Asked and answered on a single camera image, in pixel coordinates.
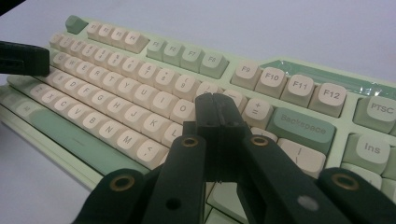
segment screw hole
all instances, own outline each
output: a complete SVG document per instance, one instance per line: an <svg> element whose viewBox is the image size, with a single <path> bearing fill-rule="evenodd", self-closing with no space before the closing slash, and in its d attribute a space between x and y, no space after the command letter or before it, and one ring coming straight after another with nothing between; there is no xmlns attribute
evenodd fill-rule
<svg viewBox="0 0 396 224"><path fill-rule="evenodd" d="M359 183L355 178L350 175L345 174L334 174L332 175L332 182L336 184L338 187L348 190L357 190L359 189Z"/></svg>
<svg viewBox="0 0 396 224"><path fill-rule="evenodd" d="M124 191L134 185L134 177L131 175L116 176L110 182L110 188L114 191Z"/></svg>
<svg viewBox="0 0 396 224"><path fill-rule="evenodd" d="M196 145L198 145L198 140L195 138L185 138L183 140L184 147L195 147Z"/></svg>
<svg viewBox="0 0 396 224"><path fill-rule="evenodd" d="M260 146L260 147L264 147L268 145L268 140L265 139L264 137L261 136L254 136L250 139L250 141L256 145L256 146Z"/></svg>

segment white background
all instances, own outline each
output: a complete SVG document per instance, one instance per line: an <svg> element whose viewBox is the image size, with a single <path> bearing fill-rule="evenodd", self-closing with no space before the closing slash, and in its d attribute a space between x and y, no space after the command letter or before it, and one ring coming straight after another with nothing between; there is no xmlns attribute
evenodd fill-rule
<svg viewBox="0 0 396 224"><path fill-rule="evenodd" d="M395 10L391 0L27 0L0 17L0 40L46 46L77 15L256 61L287 56L395 82ZM88 193L0 123L0 223L69 223Z"/></svg>

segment keyboard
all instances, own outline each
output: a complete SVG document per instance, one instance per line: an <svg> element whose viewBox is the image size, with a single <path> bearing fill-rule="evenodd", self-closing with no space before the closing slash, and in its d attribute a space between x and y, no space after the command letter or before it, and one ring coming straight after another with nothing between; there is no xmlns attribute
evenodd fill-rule
<svg viewBox="0 0 396 224"><path fill-rule="evenodd" d="M263 62L70 16L49 36L47 77L8 76L0 119L93 189L161 165L194 98L230 96L255 134L302 171L343 167L396 203L396 83L286 57ZM205 223L248 223L235 183L207 183Z"/></svg>

